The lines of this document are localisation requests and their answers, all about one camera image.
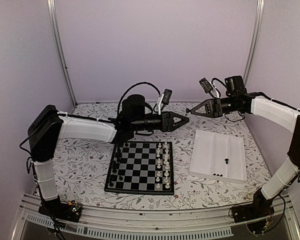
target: black and white checkered board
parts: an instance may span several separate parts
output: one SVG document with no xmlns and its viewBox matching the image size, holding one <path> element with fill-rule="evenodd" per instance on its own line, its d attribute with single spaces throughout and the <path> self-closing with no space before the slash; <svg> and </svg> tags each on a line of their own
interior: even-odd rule
<svg viewBox="0 0 300 240">
<path fill-rule="evenodd" d="M 161 144 L 159 157 L 157 148 Z M 108 175 L 105 181 L 104 191 L 124 194 L 143 194 L 143 195 L 174 195 L 174 171 L 172 142 L 167 142 L 169 169 L 166 170 L 164 163 L 165 142 L 143 142 L 128 141 L 120 146 L 122 154 L 121 160 L 117 163 L 117 145 L 114 146 Z M 161 167 L 158 168 L 157 159 L 161 159 Z M 165 173 L 169 188 L 164 181 Z"/>
</svg>

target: white tray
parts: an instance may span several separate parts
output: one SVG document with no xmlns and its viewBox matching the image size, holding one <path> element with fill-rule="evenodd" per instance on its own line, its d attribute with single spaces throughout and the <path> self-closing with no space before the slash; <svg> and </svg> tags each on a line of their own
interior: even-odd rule
<svg viewBox="0 0 300 240">
<path fill-rule="evenodd" d="M 197 130 L 188 180 L 191 176 L 243 184 L 247 180 L 244 139 Z"/>
</svg>

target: light purple wall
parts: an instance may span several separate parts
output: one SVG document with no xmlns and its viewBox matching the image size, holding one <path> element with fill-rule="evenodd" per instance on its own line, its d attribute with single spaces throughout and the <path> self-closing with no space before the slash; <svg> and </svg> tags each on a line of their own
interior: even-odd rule
<svg viewBox="0 0 300 240">
<path fill-rule="evenodd" d="M 7 240 L 23 193 L 32 191 L 27 129 L 47 104 L 71 110 L 46 0 L 0 0 L 0 240 Z"/>
<path fill-rule="evenodd" d="M 256 0 L 58 0 L 56 13 L 78 102 L 118 101 L 147 81 L 172 101 L 201 101 L 199 80 L 244 73 Z M 154 90 L 135 92 L 156 100 Z"/>
<path fill-rule="evenodd" d="M 249 92 L 300 108 L 300 0 L 265 1 Z M 255 116 L 246 118 L 272 174 L 283 163 L 292 135 L 284 128 Z M 300 223 L 300 184 L 289 189 Z"/>
</svg>

